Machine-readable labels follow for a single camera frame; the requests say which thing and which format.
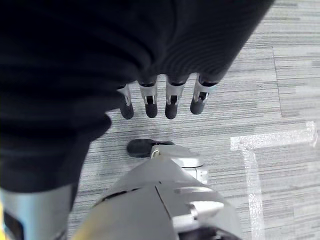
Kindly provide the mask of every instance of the metal joint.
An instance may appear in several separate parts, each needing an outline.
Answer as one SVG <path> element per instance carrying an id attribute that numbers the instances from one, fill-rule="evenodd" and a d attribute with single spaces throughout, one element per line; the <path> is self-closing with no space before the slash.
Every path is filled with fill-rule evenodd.
<path id="1" fill-rule="evenodd" d="M 172 96 L 177 96 L 177 100 L 174 103 L 175 105 L 179 104 L 179 100 L 182 96 L 182 92 L 184 90 L 185 84 L 179 85 L 179 86 L 174 86 L 172 84 L 170 84 L 168 81 L 166 81 L 166 103 L 168 105 L 171 104 L 171 97 Z"/>
<path id="2" fill-rule="evenodd" d="M 129 85 L 126 84 L 124 87 L 119 88 L 117 91 L 124 95 L 126 105 L 130 106 L 130 104 L 131 104 L 131 95 L 130 95 Z"/>
<path id="3" fill-rule="evenodd" d="M 194 84 L 194 91 L 193 91 L 193 99 L 195 102 L 202 101 L 205 103 L 208 99 L 210 93 L 212 93 L 217 88 L 217 85 L 213 86 L 203 86 L 199 82 L 199 75 L 196 77 L 195 84 Z M 205 98 L 201 99 L 200 94 L 205 93 Z"/>
<path id="4" fill-rule="evenodd" d="M 152 103 L 157 103 L 157 83 L 153 86 L 140 86 L 141 96 L 143 98 L 144 104 L 149 104 L 147 101 L 147 97 L 152 97 Z"/>

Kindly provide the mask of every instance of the black fabric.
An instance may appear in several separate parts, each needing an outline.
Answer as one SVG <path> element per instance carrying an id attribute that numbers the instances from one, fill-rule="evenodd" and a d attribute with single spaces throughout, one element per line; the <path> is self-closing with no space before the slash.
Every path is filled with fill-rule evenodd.
<path id="1" fill-rule="evenodd" d="M 271 3 L 2 1 L 0 187 L 77 183 L 105 112 L 124 103 L 119 86 L 160 73 L 220 81 Z"/>

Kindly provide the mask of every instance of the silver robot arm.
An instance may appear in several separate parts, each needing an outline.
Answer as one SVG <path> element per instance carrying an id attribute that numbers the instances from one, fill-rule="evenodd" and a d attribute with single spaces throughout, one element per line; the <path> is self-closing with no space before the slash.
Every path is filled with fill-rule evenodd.
<path id="1" fill-rule="evenodd" d="M 150 159 L 97 202 L 73 240 L 241 239 L 235 209 L 203 184 L 207 173 L 188 148 L 154 145 Z"/>

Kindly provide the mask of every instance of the robotic arm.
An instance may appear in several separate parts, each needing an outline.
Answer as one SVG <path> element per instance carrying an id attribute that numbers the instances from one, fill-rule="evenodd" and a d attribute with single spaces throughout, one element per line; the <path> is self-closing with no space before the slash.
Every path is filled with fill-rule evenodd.
<path id="1" fill-rule="evenodd" d="M 111 126 L 105 112 L 120 108 L 126 119 L 134 115 L 128 83 L 138 80 L 146 114 L 153 118 L 156 77 L 166 74 L 165 114 L 172 119 L 188 75 L 198 73 L 190 110 L 200 114 L 271 4 L 272 0 L 4 1 L 0 197 L 11 238 L 63 239 L 89 145 Z M 122 197 L 137 198 L 145 191 L 153 195 L 154 189 L 158 186 L 147 185 Z M 170 202 L 172 190 L 161 208 Z M 159 193 L 152 204 L 158 206 L 156 201 L 166 194 Z M 174 216 L 167 213 L 170 219 Z"/>

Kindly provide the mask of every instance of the white tape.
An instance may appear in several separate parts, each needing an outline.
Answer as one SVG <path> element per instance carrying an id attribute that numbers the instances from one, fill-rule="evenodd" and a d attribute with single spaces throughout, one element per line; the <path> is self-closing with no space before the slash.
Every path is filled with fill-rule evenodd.
<path id="1" fill-rule="evenodd" d="M 251 238 L 265 240 L 265 223 L 261 182 L 256 154 L 253 149 L 309 143 L 315 147 L 318 140 L 316 125 L 306 122 L 305 129 L 230 138 L 230 150 L 241 150 L 244 158 L 247 195 L 250 212 Z"/>
<path id="2" fill-rule="evenodd" d="M 310 143 L 312 146 L 315 146 L 317 138 L 318 135 L 315 123 L 313 121 L 308 121 L 306 122 L 306 129 L 231 137 L 230 150 L 240 150 L 239 147 L 241 145 L 250 145 L 251 149 L 301 143 Z"/>

